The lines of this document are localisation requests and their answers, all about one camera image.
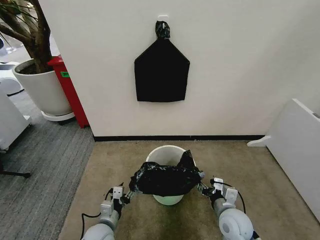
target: black trash bag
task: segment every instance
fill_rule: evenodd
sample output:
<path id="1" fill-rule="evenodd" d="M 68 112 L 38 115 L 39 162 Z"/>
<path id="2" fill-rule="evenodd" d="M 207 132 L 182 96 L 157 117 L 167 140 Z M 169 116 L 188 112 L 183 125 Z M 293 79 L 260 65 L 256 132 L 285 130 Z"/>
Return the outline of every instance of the black trash bag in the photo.
<path id="1" fill-rule="evenodd" d="M 165 21 L 156 22 L 155 33 L 157 40 L 134 61 L 137 100 L 185 100 L 190 61 L 170 42 Z"/>
<path id="2" fill-rule="evenodd" d="M 187 194 L 204 173 L 195 166 L 190 150 L 185 151 L 177 166 L 145 162 L 131 177 L 129 188 L 133 192 L 162 197 Z"/>

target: black baseboard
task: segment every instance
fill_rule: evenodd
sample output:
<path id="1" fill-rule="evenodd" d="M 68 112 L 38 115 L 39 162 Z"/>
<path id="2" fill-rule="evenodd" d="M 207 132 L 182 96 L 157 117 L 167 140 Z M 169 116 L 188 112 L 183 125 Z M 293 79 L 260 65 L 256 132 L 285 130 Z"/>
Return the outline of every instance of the black baseboard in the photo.
<path id="1" fill-rule="evenodd" d="M 265 135 L 156 135 L 156 136 L 93 136 L 95 142 L 110 141 L 193 141 L 193 140 L 258 140 Z"/>

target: black cable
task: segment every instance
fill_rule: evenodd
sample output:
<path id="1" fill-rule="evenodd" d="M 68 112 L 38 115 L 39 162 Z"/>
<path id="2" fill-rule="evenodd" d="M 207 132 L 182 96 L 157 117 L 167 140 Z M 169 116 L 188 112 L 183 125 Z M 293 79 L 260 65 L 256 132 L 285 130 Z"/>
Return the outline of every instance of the black cable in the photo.
<path id="1" fill-rule="evenodd" d="M 108 192 L 106 193 L 106 195 L 105 195 L 104 200 L 107 200 L 108 195 L 109 195 L 109 194 L 112 194 L 113 190 L 114 190 L 113 188 L 110 188 L 110 189 L 109 189 L 109 191 L 108 191 Z"/>
<path id="2" fill-rule="evenodd" d="M 110 188 L 109 189 L 109 191 L 106 193 L 106 195 L 105 195 L 105 198 L 104 198 L 104 200 L 107 200 L 107 197 L 108 197 L 108 195 L 109 194 L 111 194 L 112 192 L 113 192 L 113 188 Z M 92 218 L 92 219 L 94 219 L 94 218 L 97 218 L 97 217 L 99 217 L 101 215 L 101 212 L 98 214 L 98 215 L 95 215 L 95 216 L 91 216 L 91 215 L 88 215 L 88 214 L 85 214 L 85 213 L 81 213 L 81 219 L 82 219 L 82 232 L 81 232 L 81 238 L 80 238 L 80 240 L 84 237 L 84 234 L 85 234 L 85 218 L 84 218 L 84 216 L 86 216 L 87 218 Z"/>
<path id="3" fill-rule="evenodd" d="M 95 216 L 91 216 L 91 215 L 88 215 L 88 214 L 85 214 L 85 213 L 81 213 L 81 218 L 82 218 L 82 232 L 81 232 L 81 237 L 80 237 L 80 240 L 84 237 L 84 233 L 85 233 L 85 216 L 87 218 L 97 218 L 101 215 L 101 212 L 98 214 L 98 215 L 95 215 Z"/>
<path id="4" fill-rule="evenodd" d="M 225 182 L 215 181 L 215 183 L 217 183 L 217 184 L 223 184 L 223 185 L 226 185 L 226 186 L 228 186 L 228 187 L 234 188 L 234 186 L 232 186 L 232 185 L 230 185 L 230 184 L 228 184 L 228 183 L 225 183 Z M 241 195 L 241 193 L 239 192 L 239 190 L 237 190 L 237 191 L 238 191 L 238 194 L 239 194 L 239 196 L 240 196 L 240 198 L 241 198 L 241 201 L 242 201 L 243 212 L 246 213 L 246 205 L 245 205 L 244 198 L 242 197 L 242 195 Z"/>

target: trash bin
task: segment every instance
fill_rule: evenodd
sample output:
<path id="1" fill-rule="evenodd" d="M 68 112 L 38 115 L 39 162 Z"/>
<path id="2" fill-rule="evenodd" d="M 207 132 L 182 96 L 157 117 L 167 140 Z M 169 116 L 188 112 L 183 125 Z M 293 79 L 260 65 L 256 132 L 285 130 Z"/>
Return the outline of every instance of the trash bin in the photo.
<path id="1" fill-rule="evenodd" d="M 83 129 L 85 126 L 89 126 L 89 122 L 85 111 L 80 103 L 79 97 L 75 90 L 74 85 L 72 84 L 71 78 L 65 66 L 64 60 L 61 55 L 55 56 L 52 60 L 48 62 L 48 65 L 53 66 L 56 76 L 58 77 L 62 89 L 65 93 L 66 98 L 68 99 L 72 111 L 75 115 L 75 118 L 79 126 Z"/>
<path id="2" fill-rule="evenodd" d="M 154 149 L 148 157 L 146 158 L 146 162 L 156 162 L 160 165 L 170 165 L 170 166 L 176 166 L 180 159 L 182 154 L 185 152 L 181 147 L 174 146 L 174 145 L 164 145 L 159 146 L 156 149 Z M 159 203 L 163 205 L 174 205 L 181 201 L 183 198 L 183 195 L 180 196 L 157 196 L 153 195 L 155 200 L 157 200 Z"/>

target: white cabinet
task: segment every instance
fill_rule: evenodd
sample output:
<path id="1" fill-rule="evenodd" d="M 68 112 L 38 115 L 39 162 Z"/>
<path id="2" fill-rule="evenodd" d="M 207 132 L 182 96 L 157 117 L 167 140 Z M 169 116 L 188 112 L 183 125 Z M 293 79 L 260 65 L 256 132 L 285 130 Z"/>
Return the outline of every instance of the white cabinet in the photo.
<path id="1" fill-rule="evenodd" d="M 0 90 L 0 150 L 6 150 L 31 124 L 30 116 L 23 116 L 3 91 Z"/>

